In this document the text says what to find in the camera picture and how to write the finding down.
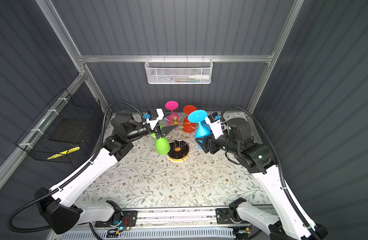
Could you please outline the blue wine glass front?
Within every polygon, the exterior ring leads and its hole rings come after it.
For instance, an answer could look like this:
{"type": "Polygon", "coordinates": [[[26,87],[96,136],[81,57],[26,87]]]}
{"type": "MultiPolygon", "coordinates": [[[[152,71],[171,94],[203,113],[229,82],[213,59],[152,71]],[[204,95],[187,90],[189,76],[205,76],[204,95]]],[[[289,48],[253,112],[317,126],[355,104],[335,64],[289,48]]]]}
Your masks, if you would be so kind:
{"type": "Polygon", "coordinates": [[[203,150],[203,140],[197,140],[202,139],[204,137],[207,137],[212,134],[212,132],[203,125],[205,122],[205,119],[208,117],[207,112],[204,110],[196,110],[188,116],[188,120],[191,123],[198,124],[198,128],[196,130],[196,142],[198,143],[198,147],[203,150]]]}

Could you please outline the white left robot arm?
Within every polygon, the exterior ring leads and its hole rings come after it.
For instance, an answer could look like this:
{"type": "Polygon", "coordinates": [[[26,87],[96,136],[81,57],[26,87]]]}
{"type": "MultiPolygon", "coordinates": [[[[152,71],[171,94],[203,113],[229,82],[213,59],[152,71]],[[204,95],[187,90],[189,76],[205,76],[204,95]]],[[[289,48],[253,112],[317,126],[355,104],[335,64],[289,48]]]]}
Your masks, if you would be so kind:
{"type": "Polygon", "coordinates": [[[161,127],[159,122],[163,119],[163,110],[155,109],[142,116],[142,122],[136,122],[129,111],[118,113],[111,120],[112,134],[98,149],[98,154],[51,187],[56,192],[37,204],[40,214],[56,234],[66,233],[76,225],[97,221],[109,222],[113,226],[121,224],[124,216],[115,202],[107,200],[95,205],[76,204],[76,200],[102,173],[122,160],[136,140],[154,134],[157,153],[167,155],[170,144],[166,135],[173,131],[174,126],[161,127]]]}

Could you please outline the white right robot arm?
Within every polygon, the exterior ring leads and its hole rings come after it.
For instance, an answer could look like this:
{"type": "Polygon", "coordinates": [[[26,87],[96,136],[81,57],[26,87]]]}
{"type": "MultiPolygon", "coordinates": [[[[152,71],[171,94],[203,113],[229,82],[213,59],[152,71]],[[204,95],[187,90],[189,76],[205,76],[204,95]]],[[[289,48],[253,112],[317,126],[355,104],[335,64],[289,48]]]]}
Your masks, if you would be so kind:
{"type": "Polygon", "coordinates": [[[304,211],[280,176],[280,164],[252,130],[252,124],[244,118],[231,119],[227,126],[217,113],[199,120],[201,136],[196,138],[199,147],[205,153],[215,154],[223,150],[225,154],[233,154],[237,164],[260,183],[276,210],[276,214],[269,214],[238,198],[229,205],[231,220],[237,223],[247,221],[272,240],[324,239],[328,235],[327,229],[315,223],[304,211]]]}

